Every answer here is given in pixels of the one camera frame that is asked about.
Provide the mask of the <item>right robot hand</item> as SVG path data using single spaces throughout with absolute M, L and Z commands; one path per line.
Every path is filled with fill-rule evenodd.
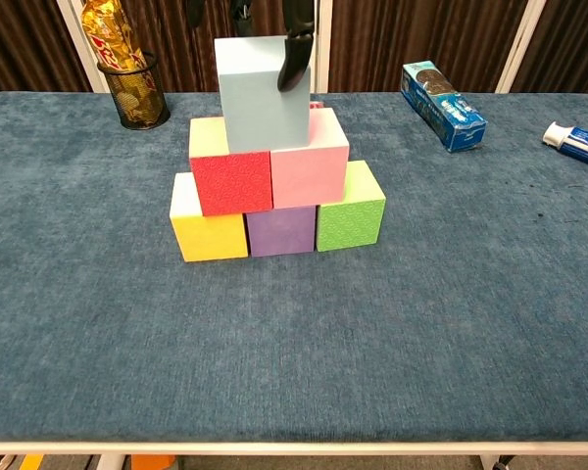
M 286 93 L 304 77 L 314 45 L 315 4 L 312 1 L 284 1 L 283 36 L 257 36 L 250 1 L 230 1 L 228 11 L 233 37 L 214 40 L 219 89 L 235 76 L 275 73 L 275 88 Z

